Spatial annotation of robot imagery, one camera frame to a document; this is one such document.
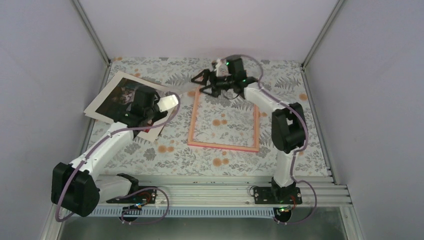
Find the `cat and books photo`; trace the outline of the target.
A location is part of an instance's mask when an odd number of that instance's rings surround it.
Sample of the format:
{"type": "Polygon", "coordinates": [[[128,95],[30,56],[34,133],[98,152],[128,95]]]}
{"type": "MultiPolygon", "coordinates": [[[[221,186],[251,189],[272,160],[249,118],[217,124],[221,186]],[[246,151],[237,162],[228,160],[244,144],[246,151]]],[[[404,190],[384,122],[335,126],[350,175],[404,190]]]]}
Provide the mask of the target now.
{"type": "MultiPolygon", "coordinates": [[[[122,71],[117,72],[109,83],[100,91],[94,100],[84,110],[86,116],[108,124],[116,123],[111,118],[111,112],[120,104],[134,103],[142,106],[157,104],[159,99],[171,94],[178,95],[175,91],[164,85],[144,80],[122,71]]],[[[153,123],[154,128],[134,130],[134,136],[153,142],[157,139],[172,111],[179,104],[167,111],[167,116],[153,123]]]]}

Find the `orange pink wooden frame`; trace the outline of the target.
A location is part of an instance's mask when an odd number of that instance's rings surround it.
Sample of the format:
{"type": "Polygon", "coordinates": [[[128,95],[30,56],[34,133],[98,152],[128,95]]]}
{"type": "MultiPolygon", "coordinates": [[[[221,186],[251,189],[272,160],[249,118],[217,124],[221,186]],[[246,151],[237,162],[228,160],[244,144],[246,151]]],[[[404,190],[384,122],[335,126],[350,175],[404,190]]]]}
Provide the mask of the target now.
{"type": "Polygon", "coordinates": [[[189,146],[257,153],[259,136],[260,113],[256,105],[240,97],[213,98],[196,89],[189,146]]]}

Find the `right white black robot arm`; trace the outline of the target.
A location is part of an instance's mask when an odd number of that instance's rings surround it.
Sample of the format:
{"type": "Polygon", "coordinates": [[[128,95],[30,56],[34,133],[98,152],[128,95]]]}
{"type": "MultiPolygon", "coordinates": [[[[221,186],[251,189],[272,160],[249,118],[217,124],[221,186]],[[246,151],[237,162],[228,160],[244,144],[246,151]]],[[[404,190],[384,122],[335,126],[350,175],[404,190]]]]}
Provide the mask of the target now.
{"type": "Polygon", "coordinates": [[[294,164],[297,154],[307,148],[309,140],[304,110],[300,103],[287,103],[264,88],[262,67],[258,78],[248,76],[243,58],[244,54],[234,54],[214,60],[211,68],[202,70],[190,81],[201,86],[200,93],[214,98],[223,91],[233,90],[238,97],[271,116],[271,140],[279,156],[271,178],[270,195],[274,202],[282,204],[298,194],[294,164]]]}

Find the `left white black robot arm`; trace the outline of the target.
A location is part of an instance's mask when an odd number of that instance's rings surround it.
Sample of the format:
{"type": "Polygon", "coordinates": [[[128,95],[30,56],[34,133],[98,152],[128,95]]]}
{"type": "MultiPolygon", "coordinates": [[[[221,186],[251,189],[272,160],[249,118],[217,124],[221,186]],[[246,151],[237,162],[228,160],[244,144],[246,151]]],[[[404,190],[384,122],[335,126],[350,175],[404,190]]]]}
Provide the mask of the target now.
{"type": "Polygon", "coordinates": [[[52,171],[50,199],[56,204],[56,221],[67,220],[60,217],[60,208],[86,217],[99,203],[121,198],[134,202],[140,191],[137,179],[126,173],[100,178],[101,170],[140,132],[155,128],[154,123],[165,119],[179,103],[176,93],[160,96],[149,86],[137,88],[126,103],[113,100],[108,107],[113,123],[102,138],[70,163],[58,163],[52,171]]]}

